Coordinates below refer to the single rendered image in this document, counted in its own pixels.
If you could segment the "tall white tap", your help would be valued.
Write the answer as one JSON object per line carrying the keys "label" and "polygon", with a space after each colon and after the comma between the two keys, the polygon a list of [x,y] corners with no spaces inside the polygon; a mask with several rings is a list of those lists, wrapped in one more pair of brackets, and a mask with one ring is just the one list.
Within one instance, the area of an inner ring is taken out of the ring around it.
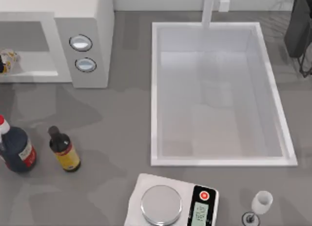
{"label": "tall white tap", "polygon": [[203,0],[201,24],[203,28],[209,28],[215,0]]}

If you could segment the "white sink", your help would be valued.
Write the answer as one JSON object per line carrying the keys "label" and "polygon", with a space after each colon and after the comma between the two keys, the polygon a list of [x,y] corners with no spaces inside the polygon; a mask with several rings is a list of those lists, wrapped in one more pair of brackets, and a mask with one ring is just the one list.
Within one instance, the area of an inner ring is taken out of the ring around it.
{"label": "white sink", "polygon": [[297,164],[258,22],[152,24],[151,165]]}

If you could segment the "yellow and white packet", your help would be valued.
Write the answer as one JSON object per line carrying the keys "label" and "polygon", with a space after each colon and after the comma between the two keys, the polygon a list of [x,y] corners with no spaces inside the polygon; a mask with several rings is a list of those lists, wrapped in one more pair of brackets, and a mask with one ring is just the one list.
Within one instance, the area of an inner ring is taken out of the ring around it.
{"label": "yellow and white packet", "polygon": [[12,49],[0,50],[0,74],[10,72],[18,60],[18,54]]}

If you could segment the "white wall socket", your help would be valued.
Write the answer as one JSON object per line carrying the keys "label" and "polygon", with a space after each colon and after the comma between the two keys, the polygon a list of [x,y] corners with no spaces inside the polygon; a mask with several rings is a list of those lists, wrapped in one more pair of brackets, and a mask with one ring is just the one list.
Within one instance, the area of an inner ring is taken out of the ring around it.
{"label": "white wall socket", "polygon": [[230,0],[220,0],[219,1],[219,12],[229,12],[230,10]]}

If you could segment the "large dark red-capped bottle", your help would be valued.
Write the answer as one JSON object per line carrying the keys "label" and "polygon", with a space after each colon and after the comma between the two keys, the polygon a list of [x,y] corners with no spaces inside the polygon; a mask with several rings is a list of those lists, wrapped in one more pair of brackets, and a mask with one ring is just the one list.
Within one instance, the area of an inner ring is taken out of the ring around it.
{"label": "large dark red-capped bottle", "polygon": [[13,172],[29,172],[36,164],[37,153],[26,131],[10,126],[0,114],[0,158]]}

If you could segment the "clear wine glass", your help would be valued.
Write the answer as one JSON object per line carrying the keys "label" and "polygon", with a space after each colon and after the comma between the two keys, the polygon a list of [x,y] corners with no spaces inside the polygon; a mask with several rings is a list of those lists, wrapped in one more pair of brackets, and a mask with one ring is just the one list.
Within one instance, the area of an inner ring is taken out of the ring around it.
{"label": "clear wine glass", "polygon": [[251,211],[242,215],[243,226],[260,226],[260,216],[267,213],[273,203],[273,195],[265,190],[259,191],[252,200]]}

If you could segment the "white kitchen scale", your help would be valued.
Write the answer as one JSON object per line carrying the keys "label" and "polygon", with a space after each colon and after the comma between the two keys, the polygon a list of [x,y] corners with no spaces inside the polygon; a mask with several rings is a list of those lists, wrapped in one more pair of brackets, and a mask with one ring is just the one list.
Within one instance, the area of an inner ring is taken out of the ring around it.
{"label": "white kitchen scale", "polygon": [[124,226],[215,226],[218,202],[214,188],[141,173]]}

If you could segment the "pale microwave oven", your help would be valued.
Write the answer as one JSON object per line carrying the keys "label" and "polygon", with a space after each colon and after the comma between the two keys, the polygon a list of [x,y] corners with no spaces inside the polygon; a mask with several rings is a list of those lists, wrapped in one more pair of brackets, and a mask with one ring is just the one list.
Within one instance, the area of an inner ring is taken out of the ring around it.
{"label": "pale microwave oven", "polygon": [[[0,0],[0,50],[18,54],[1,83],[71,83],[106,88],[114,35],[113,0]],[[70,37],[85,35],[93,46],[75,51]],[[91,58],[97,68],[79,71],[75,61]]]}

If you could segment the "black chair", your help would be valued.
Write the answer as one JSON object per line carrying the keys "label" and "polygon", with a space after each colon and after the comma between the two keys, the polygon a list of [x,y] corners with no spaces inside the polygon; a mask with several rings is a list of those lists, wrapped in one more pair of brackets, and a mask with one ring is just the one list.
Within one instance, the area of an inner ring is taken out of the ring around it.
{"label": "black chair", "polygon": [[301,75],[312,75],[312,65],[307,71],[303,69],[306,51],[312,44],[312,0],[293,1],[284,43],[289,57],[297,59]]}

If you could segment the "microwave knob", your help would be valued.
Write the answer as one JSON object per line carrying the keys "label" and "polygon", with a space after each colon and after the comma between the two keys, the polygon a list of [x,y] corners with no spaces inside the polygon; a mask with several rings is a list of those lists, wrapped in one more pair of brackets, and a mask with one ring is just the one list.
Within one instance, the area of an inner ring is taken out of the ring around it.
{"label": "microwave knob", "polygon": [[92,40],[82,34],[70,37],[69,44],[75,51],[78,52],[87,52],[93,46]]}
{"label": "microwave knob", "polygon": [[97,64],[91,58],[85,57],[75,61],[75,67],[84,73],[93,72],[97,68]]}

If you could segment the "dark bottle with yellow label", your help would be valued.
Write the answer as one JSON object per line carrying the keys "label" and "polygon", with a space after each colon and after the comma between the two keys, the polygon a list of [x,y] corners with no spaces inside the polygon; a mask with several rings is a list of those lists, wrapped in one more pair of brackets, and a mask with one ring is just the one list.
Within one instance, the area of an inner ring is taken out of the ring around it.
{"label": "dark bottle with yellow label", "polygon": [[81,159],[70,137],[62,133],[57,126],[51,126],[48,134],[50,135],[49,147],[62,169],[66,172],[77,171],[81,166]]}

